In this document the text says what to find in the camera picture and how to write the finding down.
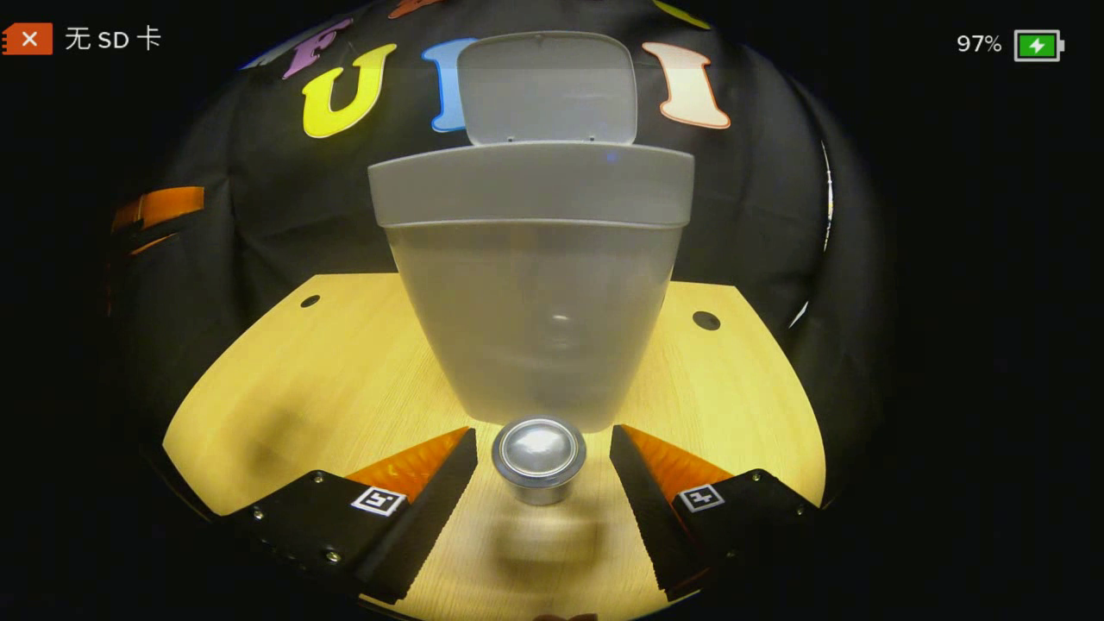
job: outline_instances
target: tin can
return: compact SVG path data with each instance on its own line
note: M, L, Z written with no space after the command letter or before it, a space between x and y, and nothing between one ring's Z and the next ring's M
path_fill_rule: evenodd
M524 418L498 432L491 461L520 501L551 505L567 497L571 481L586 461L586 444L565 420Z

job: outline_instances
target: wooden tabletop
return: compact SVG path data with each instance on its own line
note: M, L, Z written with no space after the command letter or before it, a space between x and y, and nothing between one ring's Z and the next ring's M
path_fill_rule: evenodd
M699 310L720 328L696 324ZM615 422L734 474L764 469L821 502L816 418L734 287L670 284ZM611 430L585 434L587 461L566 501L514 499L490 460L501 427L465 414L397 274L319 275L293 292L208 369L163 445L199 497L226 515L311 469L350 474L465 425L478 446L471 481L407 597L371 603L457 621L609 621L669 606L609 461Z

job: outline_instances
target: container lid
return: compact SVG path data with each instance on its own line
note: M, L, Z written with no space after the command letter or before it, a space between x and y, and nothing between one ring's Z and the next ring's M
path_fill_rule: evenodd
M456 67L474 145L636 139L633 55L604 34L550 31L480 39L460 52Z
M514 421L495 438L491 461L514 485L556 487L571 481L586 459L577 429L552 417Z
M534 220L681 228L693 171L693 156L670 149L538 140L417 154L372 165L368 176L385 228Z

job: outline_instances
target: plastic container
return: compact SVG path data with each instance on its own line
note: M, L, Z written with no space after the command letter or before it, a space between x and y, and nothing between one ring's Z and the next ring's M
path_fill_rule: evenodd
M693 156L635 146L614 39L495 36L457 60L475 146L369 167L376 221L466 411L613 424L655 327Z

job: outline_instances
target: battery icon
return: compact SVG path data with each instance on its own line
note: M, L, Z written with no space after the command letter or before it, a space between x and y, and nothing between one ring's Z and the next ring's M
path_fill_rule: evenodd
M1058 30L1017 30L1016 62L1057 63L1065 51L1065 41Z

